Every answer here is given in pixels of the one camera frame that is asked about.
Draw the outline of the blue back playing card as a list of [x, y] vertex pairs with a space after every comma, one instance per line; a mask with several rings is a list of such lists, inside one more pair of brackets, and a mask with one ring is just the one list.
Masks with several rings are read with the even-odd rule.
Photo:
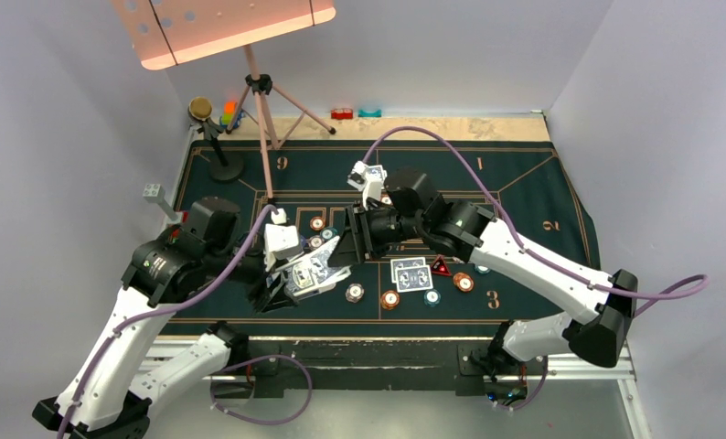
[[427, 265], [401, 267], [395, 270], [396, 291], [418, 292], [433, 288], [432, 273]]
[[400, 268], [423, 266], [425, 264], [426, 264], [426, 261], [423, 256], [391, 259], [390, 260], [390, 279], [393, 283], [396, 283], [396, 281], [397, 281], [396, 271]]
[[368, 166], [365, 172], [367, 181], [381, 181], [387, 178], [387, 171], [382, 165]]

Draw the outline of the blue playing card deck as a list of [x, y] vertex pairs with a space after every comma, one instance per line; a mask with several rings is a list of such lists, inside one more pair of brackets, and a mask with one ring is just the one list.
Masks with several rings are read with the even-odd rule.
[[281, 291], [294, 301], [329, 291], [351, 274], [351, 267], [331, 267], [329, 258], [340, 242], [336, 236], [319, 248], [275, 269], [267, 277], [268, 287], [281, 287]]

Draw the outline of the black red all-in triangle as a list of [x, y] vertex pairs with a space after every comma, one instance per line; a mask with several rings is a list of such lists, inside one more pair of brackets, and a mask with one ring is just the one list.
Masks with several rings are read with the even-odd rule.
[[437, 276], [452, 277], [453, 274], [450, 271], [447, 261], [442, 255], [437, 255], [436, 258], [430, 264], [431, 274]]

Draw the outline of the orange chip stack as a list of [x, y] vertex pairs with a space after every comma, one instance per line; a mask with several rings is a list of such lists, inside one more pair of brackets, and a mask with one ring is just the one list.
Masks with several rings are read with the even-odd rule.
[[380, 305], [384, 310], [393, 310], [400, 303], [400, 294], [389, 290], [381, 295]]

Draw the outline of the white purple poker chip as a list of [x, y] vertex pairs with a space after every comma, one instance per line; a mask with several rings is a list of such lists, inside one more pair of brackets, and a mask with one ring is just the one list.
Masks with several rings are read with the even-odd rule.
[[311, 251], [319, 249], [324, 243], [325, 240], [319, 235], [312, 236], [307, 240], [307, 245]]

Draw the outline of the orange poker chip pile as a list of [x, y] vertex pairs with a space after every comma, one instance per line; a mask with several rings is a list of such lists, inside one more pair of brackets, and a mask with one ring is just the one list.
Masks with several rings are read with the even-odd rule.
[[454, 286], [461, 292], [469, 293], [475, 287], [473, 278], [467, 273], [456, 273], [453, 276]]

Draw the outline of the teal chip stack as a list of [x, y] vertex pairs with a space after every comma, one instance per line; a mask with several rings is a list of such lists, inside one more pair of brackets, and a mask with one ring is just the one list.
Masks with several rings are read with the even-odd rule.
[[441, 300], [441, 294], [435, 289], [427, 290], [423, 295], [423, 302], [429, 307], [437, 306], [441, 303]]

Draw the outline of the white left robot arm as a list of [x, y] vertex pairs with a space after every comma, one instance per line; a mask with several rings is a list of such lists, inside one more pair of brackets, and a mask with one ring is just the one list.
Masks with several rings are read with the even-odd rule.
[[247, 232], [239, 231], [239, 217], [236, 204], [203, 198], [184, 221], [139, 246], [91, 353], [63, 392], [37, 403], [34, 420], [60, 438], [141, 438], [196, 381], [253, 364], [248, 337], [219, 321], [160, 367], [138, 371], [175, 314], [229, 281], [266, 292], [273, 266], [302, 249], [283, 209], [265, 207]]

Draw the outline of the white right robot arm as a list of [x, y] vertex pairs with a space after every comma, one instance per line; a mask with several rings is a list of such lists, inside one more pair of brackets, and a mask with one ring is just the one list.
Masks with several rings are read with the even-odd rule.
[[358, 162], [347, 182], [361, 199], [346, 209], [329, 266], [373, 261], [397, 243], [419, 239], [439, 255], [503, 274], [561, 309], [503, 324], [488, 349], [492, 371], [510, 372], [538, 355], [568, 352], [598, 367], [617, 364], [634, 317], [634, 275], [594, 270], [551, 251], [540, 262], [534, 255], [540, 245], [510, 231], [501, 208], [447, 201], [414, 168], [387, 175]]

